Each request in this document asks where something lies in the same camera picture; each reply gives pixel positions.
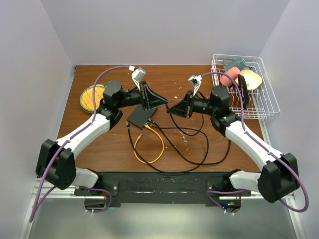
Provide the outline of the black network switch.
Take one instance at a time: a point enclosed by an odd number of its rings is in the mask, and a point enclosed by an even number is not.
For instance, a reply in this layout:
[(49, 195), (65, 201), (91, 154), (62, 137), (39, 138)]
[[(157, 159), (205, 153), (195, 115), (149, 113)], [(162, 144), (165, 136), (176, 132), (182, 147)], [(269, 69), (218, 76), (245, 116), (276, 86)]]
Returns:
[(145, 110), (142, 105), (138, 105), (127, 118), (127, 122), (139, 129), (143, 129), (148, 119), (151, 118), (157, 110), (157, 108)]

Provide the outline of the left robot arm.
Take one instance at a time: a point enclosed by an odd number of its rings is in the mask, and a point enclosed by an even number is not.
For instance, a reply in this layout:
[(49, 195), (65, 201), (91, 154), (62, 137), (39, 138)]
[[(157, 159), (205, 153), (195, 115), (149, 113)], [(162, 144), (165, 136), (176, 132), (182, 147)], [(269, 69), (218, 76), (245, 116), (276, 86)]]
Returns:
[(91, 195), (99, 195), (103, 191), (101, 177), (93, 170), (77, 168), (77, 156), (119, 122), (122, 108), (139, 105), (150, 110), (166, 104), (167, 99), (151, 90), (145, 81), (128, 91), (117, 80), (108, 82), (95, 114), (68, 135), (55, 141), (48, 139), (41, 145), (36, 175), (60, 190), (79, 186)]

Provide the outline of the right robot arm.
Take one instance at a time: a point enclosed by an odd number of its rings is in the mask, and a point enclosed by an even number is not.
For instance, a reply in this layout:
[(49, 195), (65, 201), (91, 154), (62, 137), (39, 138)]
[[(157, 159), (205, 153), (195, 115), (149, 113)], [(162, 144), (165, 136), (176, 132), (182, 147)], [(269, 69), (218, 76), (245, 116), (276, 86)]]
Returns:
[(259, 173), (236, 169), (223, 177), (222, 190), (232, 196), (239, 190), (259, 192), (274, 203), (300, 187), (296, 179), (296, 158), (282, 154), (255, 135), (229, 108), (230, 96), (223, 86), (213, 87), (209, 99), (200, 99), (187, 91), (185, 97), (167, 109), (167, 113), (190, 118), (193, 113), (210, 116), (214, 129), (238, 145), (258, 166)]

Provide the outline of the black cable teal plugs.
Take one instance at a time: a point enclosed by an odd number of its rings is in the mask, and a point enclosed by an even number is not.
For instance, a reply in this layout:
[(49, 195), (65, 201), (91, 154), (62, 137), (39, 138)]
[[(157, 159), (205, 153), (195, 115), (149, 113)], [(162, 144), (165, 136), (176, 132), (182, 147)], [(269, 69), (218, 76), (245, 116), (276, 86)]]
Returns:
[[(226, 158), (229, 155), (230, 149), (231, 149), (231, 141), (228, 140), (228, 145), (227, 145), (227, 150), (225, 155), (223, 156), (223, 158), (217, 162), (213, 162), (213, 163), (205, 163), (208, 153), (209, 153), (209, 149), (210, 149), (210, 145), (209, 145), (209, 140), (208, 140), (208, 136), (207, 134), (205, 134), (200, 128), (200, 129), (194, 129), (194, 128), (187, 128), (187, 127), (160, 127), (153, 119), (148, 119), (148, 123), (146, 123), (146, 126), (149, 126), (150, 129), (153, 128), (157, 128), (161, 131), (161, 133), (163, 134), (163, 136), (166, 138), (166, 140), (168, 141), (168, 143), (174, 148), (174, 150), (178, 153), (178, 155), (186, 162), (191, 163), (193, 165), (196, 166), (215, 166), (215, 165), (219, 165), (222, 162), (224, 162), (226, 160)], [(180, 132), (182, 132), (182, 129), (189, 129), (189, 130), (193, 130), (195, 131), (195, 134), (192, 135), (188, 135), (186, 132), (184, 132), (183, 134), (186, 134), (187, 136), (196, 136), (197, 134), (201, 133), (202, 135), (205, 136), (206, 138), (206, 153), (204, 155), (204, 158), (202, 160), (201, 163), (197, 163), (197, 162), (193, 162), (188, 160), (187, 158), (184, 157), (184, 155), (177, 149), (177, 147), (175, 147), (175, 145), (173, 144), (173, 142), (168, 138), (168, 136), (164, 133), (164, 129), (178, 129)]]

